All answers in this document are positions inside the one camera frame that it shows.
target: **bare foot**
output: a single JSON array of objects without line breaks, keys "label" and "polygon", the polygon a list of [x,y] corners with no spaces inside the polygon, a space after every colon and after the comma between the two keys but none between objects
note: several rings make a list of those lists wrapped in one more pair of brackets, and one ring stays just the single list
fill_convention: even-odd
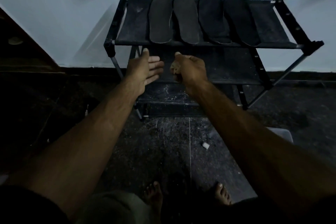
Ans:
[{"label": "bare foot", "polygon": [[215,188],[215,199],[220,205],[231,205],[231,197],[223,184],[218,183]]},{"label": "bare foot", "polygon": [[154,182],[153,184],[154,186],[150,184],[143,193],[145,195],[146,203],[152,207],[155,217],[160,220],[163,195],[160,184],[158,182]]}]

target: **dark tile floor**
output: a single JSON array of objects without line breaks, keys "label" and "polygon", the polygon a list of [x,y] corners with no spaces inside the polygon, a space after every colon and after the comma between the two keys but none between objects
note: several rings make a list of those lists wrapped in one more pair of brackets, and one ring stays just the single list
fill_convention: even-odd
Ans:
[{"label": "dark tile floor", "polygon": [[[56,140],[93,109],[115,83],[109,77],[0,74],[1,168],[19,163]],[[245,86],[248,100],[261,90]],[[336,165],[336,89],[333,85],[278,86],[249,112],[265,126],[286,128],[294,144]],[[201,145],[210,144],[208,150]],[[207,118],[151,118],[132,113],[120,135],[97,191],[122,189],[142,196],[159,180],[166,222],[190,222],[193,195],[220,181],[233,201],[255,193]]]}]

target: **person's left arm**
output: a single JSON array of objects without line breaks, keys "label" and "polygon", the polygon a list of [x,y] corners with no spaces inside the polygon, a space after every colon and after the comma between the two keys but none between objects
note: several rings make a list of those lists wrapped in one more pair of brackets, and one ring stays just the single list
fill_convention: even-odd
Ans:
[{"label": "person's left arm", "polygon": [[84,120],[61,136],[7,185],[19,185],[56,203],[69,218],[93,192],[121,130],[145,85],[158,79],[164,63],[142,56],[129,61],[121,83]]}]

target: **forearm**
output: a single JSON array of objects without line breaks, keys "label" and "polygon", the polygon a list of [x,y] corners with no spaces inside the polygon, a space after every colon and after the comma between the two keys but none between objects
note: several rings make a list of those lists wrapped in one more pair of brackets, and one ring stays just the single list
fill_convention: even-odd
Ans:
[{"label": "forearm", "polygon": [[10,175],[8,184],[51,199],[71,217],[93,192],[138,91],[138,85],[124,79],[84,120]]},{"label": "forearm", "polygon": [[289,217],[336,193],[334,167],[269,131],[211,83],[193,92],[257,194]]}]

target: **black insole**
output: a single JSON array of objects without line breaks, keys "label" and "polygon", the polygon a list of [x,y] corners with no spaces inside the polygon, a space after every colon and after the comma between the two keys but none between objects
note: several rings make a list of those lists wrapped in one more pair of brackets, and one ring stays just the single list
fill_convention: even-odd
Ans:
[{"label": "black insole", "polygon": [[198,44],[200,35],[195,0],[174,0],[174,13],[178,20],[181,39],[188,44]]},{"label": "black insole", "polygon": [[224,10],[243,43],[253,47],[261,43],[250,7],[245,0],[225,0]]},{"label": "black insole", "polygon": [[219,44],[232,43],[222,0],[199,0],[198,19],[209,40]]},{"label": "black insole", "polygon": [[153,0],[149,8],[149,39],[156,44],[168,43],[173,38],[170,28],[172,0]]}]

